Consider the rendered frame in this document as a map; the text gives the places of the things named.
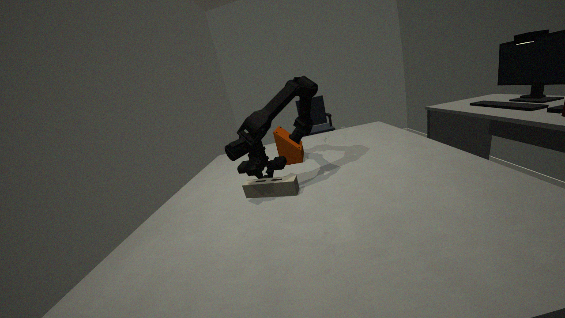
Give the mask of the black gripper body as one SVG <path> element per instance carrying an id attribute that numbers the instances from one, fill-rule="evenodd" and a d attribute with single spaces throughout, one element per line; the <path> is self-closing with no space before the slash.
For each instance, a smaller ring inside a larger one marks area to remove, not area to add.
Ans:
<path id="1" fill-rule="evenodd" d="M 284 169 L 285 164 L 287 163 L 286 158 L 285 158 L 284 156 L 278 156 L 278 157 L 275 157 L 274 160 L 268 161 L 269 157 L 266 156 L 265 150 L 266 150 L 266 147 L 264 146 L 264 147 L 261 147 L 261 148 L 258 149 L 258 150 L 249 151 L 248 156 L 249 156 L 249 155 L 252 155 L 252 157 L 256 157 L 256 154 L 260 154 L 261 157 L 262 157 L 262 158 L 264 159 L 264 161 L 266 162 L 267 170 L 273 170 L 273 169 L 274 169 L 274 170 L 282 170 L 282 169 Z M 239 174 L 245 174 L 245 173 L 246 173 L 246 171 L 244 171 L 244 168 L 245 168 L 247 162 L 248 162 L 248 161 L 243 161 L 243 162 L 237 167 L 237 170 L 238 170 L 238 173 L 239 173 Z"/>

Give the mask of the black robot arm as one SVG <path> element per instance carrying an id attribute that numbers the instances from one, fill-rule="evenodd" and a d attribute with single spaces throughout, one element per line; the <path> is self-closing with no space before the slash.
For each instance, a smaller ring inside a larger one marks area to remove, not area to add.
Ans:
<path id="1" fill-rule="evenodd" d="M 309 113 L 312 98 L 317 91 L 318 85 L 304 75 L 289 80 L 285 87 L 262 110 L 254 111 L 243 121 L 237 131 L 239 139 L 225 146 L 225 152 L 230 160 L 235 161 L 249 151 L 263 147 L 262 138 L 270 129 L 271 121 L 295 96 L 299 96 L 299 116 L 295 119 L 295 129 L 289 135 L 289 138 L 299 144 L 304 135 L 308 136 L 311 133 L 313 121 L 309 117 Z M 245 129 L 249 132 L 248 134 L 244 132 Z M 246 163 L 244 171 L 248 176 L 259 175 L 260 171 L 264 170 L 266 162 L 260 154 L 256 154 L 256 157 L 252 157 L 252 155 L 248 157 L 249 161 Z"/>

